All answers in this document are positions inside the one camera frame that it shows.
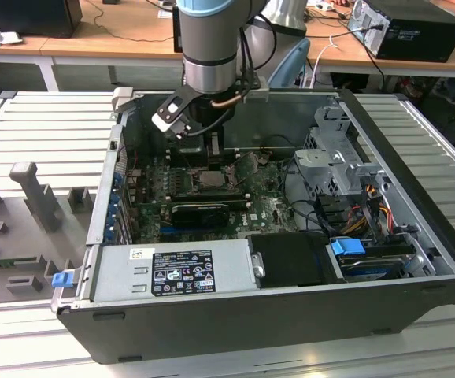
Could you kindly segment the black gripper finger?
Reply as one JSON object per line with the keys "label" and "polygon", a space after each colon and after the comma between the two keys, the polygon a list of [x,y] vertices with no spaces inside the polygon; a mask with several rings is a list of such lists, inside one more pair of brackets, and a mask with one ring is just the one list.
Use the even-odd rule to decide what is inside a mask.
{"label": "black gripper finger", "polygon": [[224,133],[211,132],[206,137],[209,160],[221,160],[224,156]]}

